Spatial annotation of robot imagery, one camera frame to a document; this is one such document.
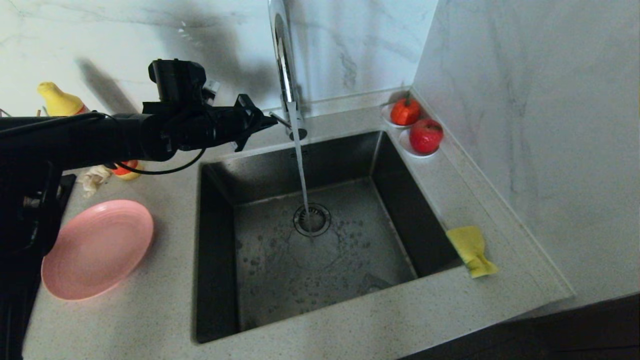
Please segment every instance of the sink drain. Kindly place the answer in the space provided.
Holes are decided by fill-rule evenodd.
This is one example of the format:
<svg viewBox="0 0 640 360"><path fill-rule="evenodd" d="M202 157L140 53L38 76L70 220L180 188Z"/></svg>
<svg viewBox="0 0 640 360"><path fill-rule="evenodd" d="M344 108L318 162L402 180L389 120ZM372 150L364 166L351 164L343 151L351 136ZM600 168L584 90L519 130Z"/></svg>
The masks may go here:
<svg viewBox="0 0 640 360"><path fill-rule="evenodd" d="M309 214L304 206L300 206L293 216L296 230L304 236L322 235L331 225L331 214L320 204L309 204Z"/></svg>

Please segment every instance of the black cable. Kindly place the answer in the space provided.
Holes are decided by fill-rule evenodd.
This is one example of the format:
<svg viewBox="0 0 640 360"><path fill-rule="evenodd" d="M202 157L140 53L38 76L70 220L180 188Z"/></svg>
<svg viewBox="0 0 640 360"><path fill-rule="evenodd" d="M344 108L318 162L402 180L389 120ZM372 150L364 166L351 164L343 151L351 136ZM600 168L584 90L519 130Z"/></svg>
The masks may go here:
<svg viewBox="0 0 640 360"><path fill-rule="evenodd" d="M68 122L73 122L73 121L90 120L90 119L100 120L100 119L104 119L105 116L106 114L103 114L103 113L91 112L91 113L83 113L83 114L67 116L67 117L54 117L53 119L44 120L40 122L32 122L27 125L10 127L8 129L2 130L0 131L0 139L6 138L9 136L20 135L25 132L28 133L28 132L36 131L39 129L45 129L47 127L58 126L58 125L66 124Z"/></svg>
<svg viewBox="0 0 640 360"><path fill-rule="evenodd" d="M196 161L198 161L198 160L202 157L202 155L204 155L204 152L205 152L206 150L207 150L206 148L202 149L202 150L200 151L200 153L199 153L195 158L193 158L193 160L189 161L188 163L184 164L184 165L183 165L183 166L181 166L181 167L173 168L173 169L171 169L171 170L162 170L162 171L146 171L146 170L138 170L137 168L132 168L132 167L130 167L130 166L124 165L124 164L123 164L122 162L120 162L120 161L116 161L116 163L115 163L115 164L116 164L116 165L118 165L119 167L123 168L123 169L129 170L129 171L131 171L131 172L135 172L136 174L143 174L143 175L165 175L165 174L171 174L171 173L174 173L174 172L178 172L178 171L180 171L180 170L184 170L184 169L186 169L186 168L190 167L191 165L195 164L195 163L196 163Z"/></svg>

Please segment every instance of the stainless steel sink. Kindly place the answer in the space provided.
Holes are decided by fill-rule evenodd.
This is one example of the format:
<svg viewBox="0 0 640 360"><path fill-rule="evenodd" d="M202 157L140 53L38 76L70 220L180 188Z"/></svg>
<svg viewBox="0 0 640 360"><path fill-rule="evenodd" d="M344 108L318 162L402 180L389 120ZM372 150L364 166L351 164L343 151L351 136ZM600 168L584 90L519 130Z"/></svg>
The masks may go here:
<svg viewBox="0 0 640 360"><path fill-rule="evenodd" d="M196 339L366 296L461 261L386 133L201 167Z"/></svg>

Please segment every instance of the faucet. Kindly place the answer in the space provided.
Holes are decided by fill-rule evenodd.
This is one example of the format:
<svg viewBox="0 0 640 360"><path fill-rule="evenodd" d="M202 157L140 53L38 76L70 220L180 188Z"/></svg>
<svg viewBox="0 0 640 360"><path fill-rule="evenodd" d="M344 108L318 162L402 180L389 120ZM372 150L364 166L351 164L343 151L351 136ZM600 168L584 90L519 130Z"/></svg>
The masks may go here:
<svg viewBox="0 0 640 360"><path fill-rule="evenodd" d="M281 122L291 140L294 139L293 128L298 128L300 140L307 136L304 119L300 113L300 97L296 89L295 71L293 66L293 52L291 47L291 33L289 19L282 0L269 0L269 21L273 37L273 49L280 74L280 88L282 95L282 111L284 119L270 112L269 115Z"/></svg>

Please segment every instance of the apple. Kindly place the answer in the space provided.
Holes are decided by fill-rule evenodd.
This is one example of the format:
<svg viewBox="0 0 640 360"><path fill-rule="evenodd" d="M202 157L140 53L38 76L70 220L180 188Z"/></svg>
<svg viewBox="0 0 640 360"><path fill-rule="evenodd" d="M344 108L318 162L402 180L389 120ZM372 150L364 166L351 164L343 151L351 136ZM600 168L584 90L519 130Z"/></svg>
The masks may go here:
<svg viewBox="0 0 640 360"><path fill-rule="evenodd" d="M409 97L396 101L391 110L391 122L397 125L411 125L418 121L419 118L420 104Z"/></svg>
<svg viewBox="0 0 640 360"><path fill-rule="evenodd" d="M409 130L409 142L413 150L433 154L444 137L442 126L433 119L418 120Z"/></svg>

